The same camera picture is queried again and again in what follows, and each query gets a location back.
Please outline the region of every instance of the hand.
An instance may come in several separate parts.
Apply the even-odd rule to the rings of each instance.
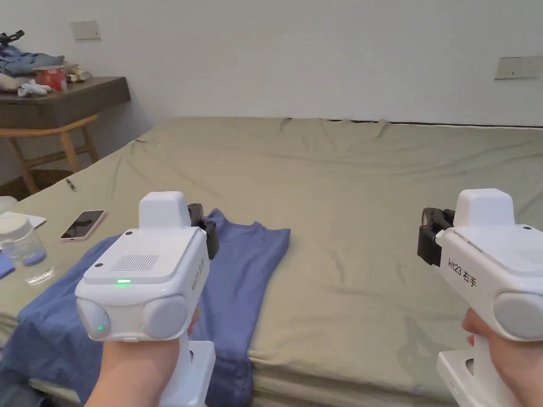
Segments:
[[[502,338],[471,308],[462,327],[488,339],[490,359],[496,371],[523,407],[543,406],[543,342]],[[473,345],[473,336],[469,342]]]
[[[187,332],[200,314],[192,316]],[[179,340],[104,342],[100,376],[89,401],[92,406],[151,407],[158,405],[160,396],[177,364]]]

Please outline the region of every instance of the chair leg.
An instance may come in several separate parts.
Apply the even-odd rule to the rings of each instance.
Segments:
[[[96,148],[94,147],[94,143],[92,142],[92,137],[89,134],[89,129],[87,126],[84,126],[81,128],[83,132],[83,137],[85,138],[85,144],[87,145],[87,148],[89,150],[89,155],[91,156],[92,162],[97,162],[99,160],[98,158],[98,152],[96,151]]]
[[[78,171],[81,171],[81,166],[79,165],[79,161],[77,161],[77,153],[75,152],[75,148],[73,147],[70,133],[68,133],[67,131],[61,133],[60,141],[62,142],[62,146],[64,147],[64,151],[66,152],[66,158],[68,158],[68,162],[70,163],[70,167],[72,168],[74,174]]]
[[[15,156],[17,157],[17,160],[19,161],[19,164],[21,165],[24,184],[27,186],[31,194],[35,194],[36,192],[39,191],[39,189],[37,188],[36,183],[34,182],[34,178],[32,177],[32,173],[30,172],[30,168],[26,164],[26,161],[23,156],[23,152],[21,151],[21,148],[17,144],[17,140],[14,138],[8,138],[8,142]]]

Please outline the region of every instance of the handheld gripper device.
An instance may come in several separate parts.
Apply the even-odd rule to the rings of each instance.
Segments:
[[[216,225],[180,192],[148,194],[139,217],[139,228],[124,232],[77,285],[79,315],[96,341],[179,338],[160,406],[203,406],[215,349],[210,341],[189,341],[187,330],[219,249]]]
[[[508,194],[468,189],[456,212],[424,209],[418,255],[499,335],[543,340],[543,233],[515,224]],[[515,405],[479,335],[473,349],[441,352],[437,369],[461,407]]]

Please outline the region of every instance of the finger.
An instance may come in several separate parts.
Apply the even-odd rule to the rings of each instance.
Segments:
[[[481,317],[471,308],[468,309],[466,318],[464,318],[464,321],[462,321],[462,328],[469,333],[483,335],[486,338],[496,335],[492,328],[490,328],[487,323],[484,322]]]
[[[194,325],[198,320],[200,319],[200,310],[197,308],[194,310],[194,314],[192,314],[192,320],[191,320],[191,326]]]

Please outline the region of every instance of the electrical outlet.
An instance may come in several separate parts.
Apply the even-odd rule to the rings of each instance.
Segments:
[[[494,79],[538,79],[543,68],[543,56],[500,58]]]
[[[72,21],[70,22],[70,28],[76,41],[100,40],[100,30],[96,20]]]
[[[539,79],[543,68],[543,56],[523,56],[520,59],[519,78]]]

